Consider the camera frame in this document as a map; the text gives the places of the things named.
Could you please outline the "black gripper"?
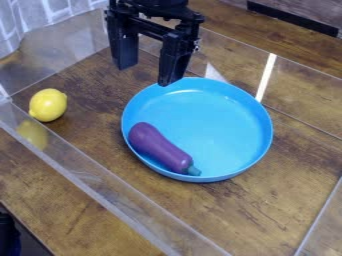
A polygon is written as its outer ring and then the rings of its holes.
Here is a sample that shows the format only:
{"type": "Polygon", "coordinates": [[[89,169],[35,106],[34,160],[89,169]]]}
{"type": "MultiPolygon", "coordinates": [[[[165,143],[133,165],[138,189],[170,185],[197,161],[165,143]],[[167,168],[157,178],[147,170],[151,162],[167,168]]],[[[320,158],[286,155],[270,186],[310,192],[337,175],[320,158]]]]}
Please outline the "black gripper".
{"type": "Polygon", "coordinates": [[[187,5],[189,0],[110,0],[106,11],[111,55],[119,70],[138,63],[138,33],[167,33],[166,28],[139,15],[143,14],[149,19],[158,17],[165,21],[181,21],[175,30],[163,36],[158,76],[158,84],[163,87],[185,76],[197,49],[199,26],[205,22],[205,16],[187,5]]]}

